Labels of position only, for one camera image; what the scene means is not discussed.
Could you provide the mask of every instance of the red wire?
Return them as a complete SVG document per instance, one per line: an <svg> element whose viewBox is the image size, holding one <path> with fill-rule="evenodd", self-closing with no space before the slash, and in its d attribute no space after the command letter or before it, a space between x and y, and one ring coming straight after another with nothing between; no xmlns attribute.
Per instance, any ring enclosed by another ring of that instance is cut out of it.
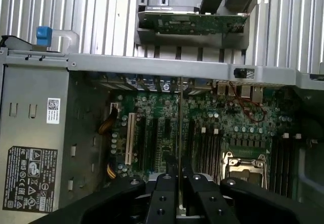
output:
<svg viewBox="0 0 324 224"><path fill-rule="evenodd" d="M233 86L233 83L232 83L231 81L229 82L229 85L230 85L230 87L232 88L232 91L233 91L234 94L235 94L235 98L234 98L234 100L237 100L237 101L238 101L238 104L239 104L240 107L242 108L243 113L244 113L244 114L245 114L245 115L246 115L246 116L247 116L247 117L248 117L252 122L254 122L254 123L259 123L259 122L264 121L265 116L266 116L266 114L267 114L267 111L264 110L264 109L260 106L260 104L258 104L258 103L256 103L256 102L253 102L253 101L250 100L250 99L244 99L244 98L240 97L240 96L236 93L235 87ZM244 110L244 107L246 107L246 106L244 105L244 102L246 102L246 103L250 103L250 104L253 104L253 105L256 106L257 108L260 108L261 111L262 111L262 114L263 114L262 118L261 118L260 120L256 120L256 119L252 118L251 115L250 115L250 112L249 112L248 110Z"/></svg>

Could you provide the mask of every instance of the motherboard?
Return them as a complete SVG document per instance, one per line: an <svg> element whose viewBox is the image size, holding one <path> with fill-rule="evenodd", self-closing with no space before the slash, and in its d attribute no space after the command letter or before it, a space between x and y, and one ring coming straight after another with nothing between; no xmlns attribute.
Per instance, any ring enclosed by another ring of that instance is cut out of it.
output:
<svg viewBox="0 0 324 224"><path fill-rule="evenodd" d="M167 156L178 156L181 145L195 172L207 173L217 183L234 176L268 189L272 169L278 175L271 167L278 159L272 154L274 142L301 138L295 118L299 101L290 88L218 83L183 98L178 93L113 91L109 106L118 111L108 137L111 178L139 175L148 180L165 172ZM280 174L287 175L288 183L288 172Z"/></svg>

